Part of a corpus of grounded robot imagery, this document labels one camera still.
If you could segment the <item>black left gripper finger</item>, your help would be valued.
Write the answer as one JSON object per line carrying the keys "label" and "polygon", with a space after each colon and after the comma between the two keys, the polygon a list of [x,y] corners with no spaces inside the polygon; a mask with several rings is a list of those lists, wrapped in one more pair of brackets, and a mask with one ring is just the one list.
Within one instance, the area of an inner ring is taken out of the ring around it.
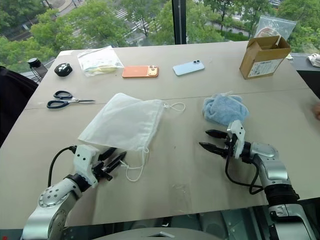
{"label": "black left gripper finger", "polygon": [[115,147],[110,147],[104,153],[99,155],[98,160],[99,161],[105,161],[106,159],[108,159],[115,152],[116,149],[117,148],[115,148]]}
{"label": "black left gripper finger", "polygon": [[117,156],[115,156],[110,163],[104,166],[104,172],[105,173],[111,173],[117,166],[121,164],[121,162],[124,160],[127,152],[121,152]]}

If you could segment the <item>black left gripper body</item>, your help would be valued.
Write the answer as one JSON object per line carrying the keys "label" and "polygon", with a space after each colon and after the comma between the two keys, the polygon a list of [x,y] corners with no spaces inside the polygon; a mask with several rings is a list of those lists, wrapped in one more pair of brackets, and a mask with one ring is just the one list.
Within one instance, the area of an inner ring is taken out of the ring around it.
{"label": "black left gripper body", "polygon": [[92,173],[98,182],[103,179],[107,181],[111,181],[113,179],[113,177],[107,172],[107,167],[103,161],[99,161],[98,164],[92,168]]}

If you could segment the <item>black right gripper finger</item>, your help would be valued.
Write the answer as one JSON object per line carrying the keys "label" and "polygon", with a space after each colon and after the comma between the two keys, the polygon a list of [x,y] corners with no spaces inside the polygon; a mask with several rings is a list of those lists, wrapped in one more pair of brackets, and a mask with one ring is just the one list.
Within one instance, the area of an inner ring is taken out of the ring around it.
{"label": "black right gripper finger", "polygon": [[217,147],[216,145],[209,142],[199,142],[199,144],[210,153],[219,155],[222,158],[227,157],[227,150],[224,148]]}
{"label": "black right gripper finger", "polygon": [[217,129],[206,130],[205,133],[216,139],[226,139],[227,133]]}

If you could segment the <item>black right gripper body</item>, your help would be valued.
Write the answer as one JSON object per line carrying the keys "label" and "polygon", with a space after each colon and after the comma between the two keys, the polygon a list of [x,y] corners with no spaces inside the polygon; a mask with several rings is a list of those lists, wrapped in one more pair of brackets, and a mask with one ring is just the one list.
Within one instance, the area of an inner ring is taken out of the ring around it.
{"label": "black right gripper body", "polygon": [[226,150],[224,158],[233,158],[235,156],[235,147],[237,142],[237,136],[235,133],[229,134],[227,132],[224,132],[224,149]]}

